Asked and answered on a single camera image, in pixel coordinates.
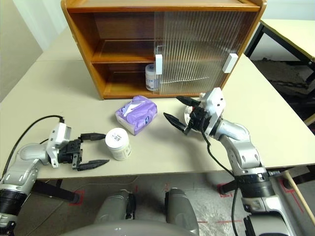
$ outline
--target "jar lid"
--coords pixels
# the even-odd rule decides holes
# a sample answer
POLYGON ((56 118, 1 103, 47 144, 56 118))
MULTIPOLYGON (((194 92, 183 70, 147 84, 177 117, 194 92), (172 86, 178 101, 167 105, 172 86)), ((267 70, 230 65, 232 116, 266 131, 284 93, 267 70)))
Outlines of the jar lid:
POLYGON ((155 75, 156 74, 154 64, 146 65, 146 74, 147 75, 155 75))
POLYGON ((111 129, 105 137, 106 145, 111 149, 120 149, 129 142, 127 132, 122 128, 111 129))

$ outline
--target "tissue pack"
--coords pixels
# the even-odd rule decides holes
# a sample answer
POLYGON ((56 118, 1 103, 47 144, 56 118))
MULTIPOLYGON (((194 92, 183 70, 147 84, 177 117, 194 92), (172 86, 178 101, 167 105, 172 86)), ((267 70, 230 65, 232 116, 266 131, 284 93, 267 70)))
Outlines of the tissue pack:
POLYGON ((117 121, 133 135, 138 134, 157 115, 154 102, 144 96, 135 96, 115 112, 117 121))

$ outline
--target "ribbed plastic panel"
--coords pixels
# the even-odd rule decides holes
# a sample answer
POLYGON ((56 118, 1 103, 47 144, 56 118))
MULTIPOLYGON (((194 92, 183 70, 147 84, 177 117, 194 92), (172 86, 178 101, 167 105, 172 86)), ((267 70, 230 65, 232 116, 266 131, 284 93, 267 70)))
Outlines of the ribbed plastic panel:
POLYGON ((163 55, 160 94, 220 86, 229 53, 238 53, 254 12, 156 12, 155 54, 163 55))

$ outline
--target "black cable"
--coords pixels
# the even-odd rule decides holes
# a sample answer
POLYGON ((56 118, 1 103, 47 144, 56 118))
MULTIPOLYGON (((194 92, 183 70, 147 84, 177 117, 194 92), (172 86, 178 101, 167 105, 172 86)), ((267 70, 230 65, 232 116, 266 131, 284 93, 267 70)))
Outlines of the black cable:
POLYGON ((205 140, 206 143, 207 143, 208 154, 212 157, 212 159, 214 159, 214 161, 215 161, 219 166, 221 166, 226 172, 228 172, 231 176, 234 177, 234 174, 233 174, 231 171, 229 171, 224 165, 222 165, 222 164, 212 155, 212 153, 211 153, 211 151, 210 151, 210 145, 211 145, 211 144, 210 144, 209 140, 207 139, 207 137, 206 137, 206 135, 205 135, 205 131, 203 130, 204 123, 205 123, 205 117, 202 119, 200 130, 201 130, 201 134, 202 134, 204 140, 205 140))
POLYGON ((233 203, 232 203, 232 212, 231 212, 231 220, 232 220, 232 227, 235 236, 238 236, 236 227, 235 227, 235 221, 234 221, 234 210, 235 210, 235 202, 236 202, 236 196, 237 196, 238 186, 236 186, 236 189, 234 191, 234 197, 233 197, 233 203))
POLYGON ((56 118, 59 118, 59 122, 60 123, 64 123, 64 119, 62 116, 58 116, 58 115, 50 115, 50 116, 45 116, 45 117, 42 117, 42 118, 39 118, 38 120, 35 120, 25 131, 24 133, 19 137, 18 141, 16 141, 15 145, 13 146, 12 150, 11 150, 11 153, 6 161, 6 164, 5 164, 5 167, 4 167, 4 170, 3 170, 3 173, 2 173, 2 176, 4 176, 4 174, 6 173, 6 171, 8 170, 8 167, 9 167, 9 164, 10 164, 10 161, 12 159, 12 156, 13 156, 13 153, 16 149, 16 147, 18 146, 19 142, 21 141, 21 139, 24 137, 24 135, 39 121, 43 120, 43 119, 46 119, 46 118, 51 118, 51 117, 56 117, 56 118))
POLYGON ((49 139, 45 139, 43 141, 41 141, 39 144, 43 144, 44 142, 48 141, 49 139))

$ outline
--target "white jar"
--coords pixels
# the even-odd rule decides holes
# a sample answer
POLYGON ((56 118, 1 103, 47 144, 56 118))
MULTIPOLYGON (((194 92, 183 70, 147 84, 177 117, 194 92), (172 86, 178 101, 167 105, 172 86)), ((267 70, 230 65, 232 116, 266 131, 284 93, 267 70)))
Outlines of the white jar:
POLYGON ((110 130, 105 137, 105 143, 118 161, 126 160, 131 153, 131 146, 127 132, 122 128, 110 130))
POLYGON ((146 87, 149 91, 158 90, 158 79, 156 76, 154 64, 148 64, 146 66, 146 87))

